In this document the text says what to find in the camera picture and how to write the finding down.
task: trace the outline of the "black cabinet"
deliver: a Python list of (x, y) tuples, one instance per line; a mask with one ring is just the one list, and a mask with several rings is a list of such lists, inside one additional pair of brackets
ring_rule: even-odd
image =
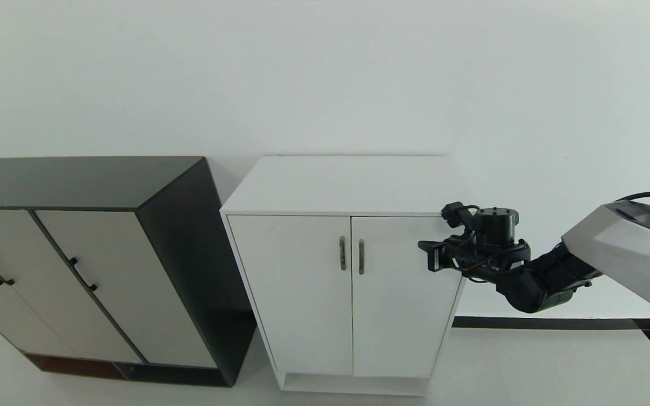
[(232, 386), (255, 320), (203, 157), (0, 159), (0, 333), (40, 369)]

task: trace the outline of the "floor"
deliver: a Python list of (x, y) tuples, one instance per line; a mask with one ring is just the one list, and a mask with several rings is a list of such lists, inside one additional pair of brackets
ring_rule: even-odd
[(454, 329), (426, 398), (281, 392), (256, 334), (231, 389), (41, 373), (0, 336), (0, 404), (467, 405), (650, 404), (640, 330)]

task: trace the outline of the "cabinet base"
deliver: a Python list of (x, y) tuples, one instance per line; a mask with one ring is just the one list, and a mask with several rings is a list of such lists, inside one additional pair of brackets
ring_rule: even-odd
[(230, 386), (217, 368), (176, 367), (175, 365), (152, 365), (116, 363), (80, 358), (53, 357), (51, 355), (23, 352), (43, 372), (92, 378), (119, 379), (122, 381), (175, 383), (176, 385)]
[(425, 396), (430, 378), (356, 377), (286, 373), (283, 391), (316, 391), (362, 395)]

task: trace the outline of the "cabinet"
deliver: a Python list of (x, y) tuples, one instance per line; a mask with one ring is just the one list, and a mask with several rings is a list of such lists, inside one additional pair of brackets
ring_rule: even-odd
[(0, 159), (0, 334), (49, 372), (233, 385), (255, 320), (218, 210), (202, 157)]
[(425, 395), (462, 278), (418, 241), (469, 195), (443, 157), (260, 159), (220, 211), (282, 390)]

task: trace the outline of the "cabinet door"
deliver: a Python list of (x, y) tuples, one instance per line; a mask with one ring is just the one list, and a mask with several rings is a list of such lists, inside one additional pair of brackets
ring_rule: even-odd
[(75, 357), (74, 352), (26, 304), (14, 287), (6, 283), (0, 285), (0, 334), (22, 351)]
[(352, 375), (350, 218), (227, 219), (278, 371)]
[(95, 296), (149, 362), (216, 368), (134, 213), (37, 211)]
[(452, 233), (441, 218), (353, 218), (356, 376), (431, 375), (461, 276), (428, 271), (418, 241)]
[(78, 357), (140, 362), (27, 211), (0, 210), (0, 273)]

